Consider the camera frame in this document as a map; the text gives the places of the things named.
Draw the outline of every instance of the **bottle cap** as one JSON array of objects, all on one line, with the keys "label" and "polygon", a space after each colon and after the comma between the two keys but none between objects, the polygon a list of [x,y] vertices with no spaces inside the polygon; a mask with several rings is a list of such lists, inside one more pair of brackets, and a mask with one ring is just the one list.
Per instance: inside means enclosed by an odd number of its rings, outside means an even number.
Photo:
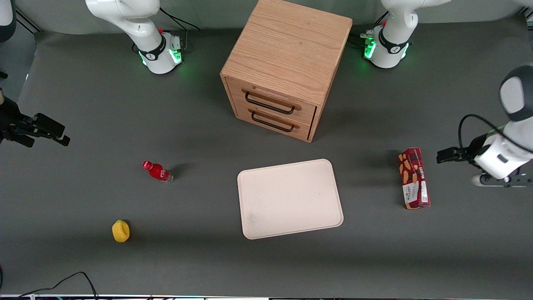
[{"label": "bottle cap", "polygon": [[145,161],[145,162],[142,163],[142,167],[147,169],[147,170],[150,170],[153,166],[154,166],[154,164],[149,162],[149,161]]}]

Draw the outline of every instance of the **cabinet top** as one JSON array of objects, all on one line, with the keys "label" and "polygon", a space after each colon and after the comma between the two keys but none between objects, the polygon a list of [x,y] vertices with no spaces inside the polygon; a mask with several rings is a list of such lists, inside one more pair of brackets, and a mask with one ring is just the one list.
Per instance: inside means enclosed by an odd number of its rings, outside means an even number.
[{"label": "cabinet top", "polygon": [[281,0],[259,0],[221,74],[322,105],[352,20]]}]

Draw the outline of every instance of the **red snack box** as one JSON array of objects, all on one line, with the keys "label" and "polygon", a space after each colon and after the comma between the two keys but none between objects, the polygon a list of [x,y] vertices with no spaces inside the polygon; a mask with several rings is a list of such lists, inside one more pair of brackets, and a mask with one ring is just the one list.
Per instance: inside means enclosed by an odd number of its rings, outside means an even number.
[{"label": "red snack box", "polygon": [[407,209],[419,209],[431,205],[427,193],[424,162],[420,148],[409,148],[398,155],[400,177],[403,187],[403,199]]}]

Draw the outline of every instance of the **green led light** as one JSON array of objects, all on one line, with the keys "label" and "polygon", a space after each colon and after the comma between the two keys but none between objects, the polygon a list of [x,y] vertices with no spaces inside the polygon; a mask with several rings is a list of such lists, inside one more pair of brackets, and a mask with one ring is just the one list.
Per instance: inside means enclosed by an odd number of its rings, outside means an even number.
[{"label": "green led light", "polygon": [[405,45],[405,49],[403,50],[403,54],[401,55],[401,58],[405,57],[405,54],[407,53],[407,48],[409,47],[409,43]]},{"label": "green led light", "polygon": [[142,59],[142,64],[146,66],[146,61],[144,61],[144,57],[142,56],[141,51],[139,51],[139,56]]},{"label": "green led light", "polygon": [[366,58],[371,58],[372,57],[372,54],[374,54],[374,49],[376,48],[376,42],[375,41],[371,41],[370,44],[368,44],[365,48],[365,57]]},{"label": "green led light", "polygon": [[168,52],[176,64],[181,63],[181,52],[179,50],[168,49]]}]

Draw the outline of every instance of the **black drawer handle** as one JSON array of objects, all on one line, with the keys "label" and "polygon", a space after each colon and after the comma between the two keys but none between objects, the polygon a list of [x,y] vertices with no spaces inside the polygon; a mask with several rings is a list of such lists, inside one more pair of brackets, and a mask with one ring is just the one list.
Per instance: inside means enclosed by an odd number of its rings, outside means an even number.
[{"label": "black drawer handle", "polygon": [[284,132],[291,132],[294,129],[294,125],[291,125],[290,129],[286,129],[286,128],[283,128],[283,127],[280,127],[280,126],[277,126],[277,125],[274,125],[274,124],[270,124],[269,122],[266,122],[266,121],[263,121],[263,120],[259,120],[259,119],[255,118],[254,116],[255,116],[255,112],[252,112],[252,120],[254,120],[255,122],[258,122],[258,123],[264,124],[266,126],[270,126],[270,127],[276,128],[276,129],[284,131]]},{"label": "black drawer handle", "polygon": [[294,105],[289,111],[287,111],[287,110],[279,109],[277,107],[270,106],[268,104],[257,102],[255,100],[251,100],[250,98],[248,98],[249,95],[250,95],[250,92],[246,92],[246,94],[244,95],[244,98],[246,99],[247,102],[249,102],[251,104],[259,105],[261,107],[268,108],[268,109],[271,109],[271,110],[273,110],[275,112],[286,114],[286,115],[290,115],[290,114],[292,114],[294,112]]}]

